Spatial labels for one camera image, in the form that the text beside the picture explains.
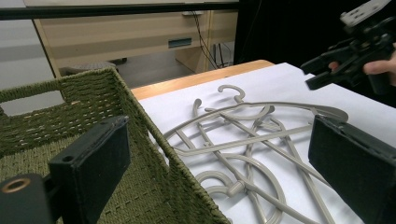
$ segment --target white paper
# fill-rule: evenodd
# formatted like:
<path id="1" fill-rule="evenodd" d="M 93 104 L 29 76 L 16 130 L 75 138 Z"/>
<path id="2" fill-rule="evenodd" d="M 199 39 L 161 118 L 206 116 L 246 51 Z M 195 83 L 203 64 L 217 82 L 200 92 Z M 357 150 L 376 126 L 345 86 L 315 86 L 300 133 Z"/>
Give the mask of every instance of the white paper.
<path id="1" fill-rule="evenodd" d="M 224 92 L 218 92 L 218 87 L 221 85 L 235 85 L 245 91 L 245 102 L 294 102 L 337 107 L 348 113 L 348 123 L 396 147 L 395 128 L 393 126 L 393 121 L 396 120 L 394 108 L 382 105 L 336 85 L 329 85 L 316 91 L 310 91 L 305 84 L 305 81 L 310 77 L 312 75 L 305 76 L 300 69 L 282 63 L 239 76 L 227 77 L 187 89 L 168 92 L 141 100 L 140 104 L 145 108 L 158 128 L 163 133 L 166 133 L 178 124 L 192 119 L 192 105 L 197 98 L 200 98 L 203 102 L 199 109 L 200 115 L 205 113 L 203 108 L 206 107 L 222 108 L 235 105 L 233 97 L 238 93 L 237 91 L 225 90 Z M 286 111 L 282 114 L 283 112 L 279 111 L 279 117 L 282 118 L 281 121 L 288 128 L 299 122 L 304 124 L 310 118 L 310 114 L 305 112 Z M 233 141 L 232 139 L 235 138 L 233 136 L 234 133 L 227 133 L 227 130 L 227 127 L 221 127 L 217 133 L 210 132 L 211 138 L 216 144 Z M 302 160 L 308 165 L 307 148 L 309 146 L 309 136 L 310 132 L 292 136 Z M 169 142 L 171 145 L 180 145 L 178 139 L 173 140 L 171 138 Z M 221 152 L 238 150 L 241 149 L 226 149 Z M 316 210 L 316 206 L 313 204 L 295 165 L 268 149 L 255 149 L 254 153 L 254 158 L 262 162 L 276 176 L 286 195 L 288 206 L 316 222 L 323 223 L 324 219 Z M 213 153 L 180 158 L 194 175 L 198 175 L 205 170 L 217 170 L 226 173 L 230 177 L 233 176 L 221 163 L 217 162 Z M 240 165 L 243 167 L 241 162 L 241 164 L 238 164 L 238 161 L 232 161 L 235 166 Z M 258 177 L 257 183 L 266 189 L 265 185 L 268 184 L 266 184 L 265 179 L 260 175 L 255 175 L 255 178 L 256 176 Z M 361 223 L 361 220 L 332 189 L 319 183 L 316 179 L 314 182 L 323 196 L 323 201 L 327 204 L 335 223 Z M 211 185 L 219 185 L 219 181 L 218 183 L 216 181 L 205 181 L 202 185 L 207 188 Z M 214 198 L 224 215 L 233 220 L 233 223 L 260 223 L 255 212 L 251 209 L 249 198 L 244 193 L 240 193 L 231 199 L 222 194 L 214 194 L 211 197 Z M 267 209 L 265 213 L 268 214 L 273 211 L 270 205 L 263 204 Z M 295 218 L 284 214 L 281 223 L 299 222 Z"/>

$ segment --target wooden table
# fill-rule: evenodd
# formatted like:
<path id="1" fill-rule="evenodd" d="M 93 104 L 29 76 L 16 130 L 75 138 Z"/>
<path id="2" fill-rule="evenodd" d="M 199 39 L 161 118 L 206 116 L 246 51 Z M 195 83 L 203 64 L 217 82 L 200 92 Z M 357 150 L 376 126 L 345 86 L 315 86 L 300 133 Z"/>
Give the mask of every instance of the wooden table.
<path id="1" fill-rule="evenodd" d="M 188 77 L 181 77 L 181 78 L 168 80 L 165 82 L 147 85 L 144 87 L 131 89 L 131 91 L 138 100 L 143 100 L 151 96 L 167 93 L 169 91 L 176 91 L 187 87 L 206 83 L 209 81 L 217 80 L 220 78 L 239 75 L 242 73 L 261 69 L 271 65 L 274 64 L 265 60 L 258 60 L 250 63 L 242 63 L 218 70 L 204 72 Z"/>

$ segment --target woven basket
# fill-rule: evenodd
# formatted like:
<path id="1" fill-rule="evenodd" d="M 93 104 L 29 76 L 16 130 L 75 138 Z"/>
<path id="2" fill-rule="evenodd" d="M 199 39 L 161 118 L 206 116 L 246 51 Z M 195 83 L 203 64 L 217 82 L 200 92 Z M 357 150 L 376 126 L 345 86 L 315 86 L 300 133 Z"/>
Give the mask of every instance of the woven basket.
<path id="1" fill-rule="evenodd" d="M 60 91 L 65 103 L 17 116 L 0 108 L 1 181 L 20 174 L 47 175 L 48 161 L 95 122 L 126 115 L 132 163 L 99 223 L 229 223 L 114 68 L 3 90 L 0 103 L 48 91 Z"/>

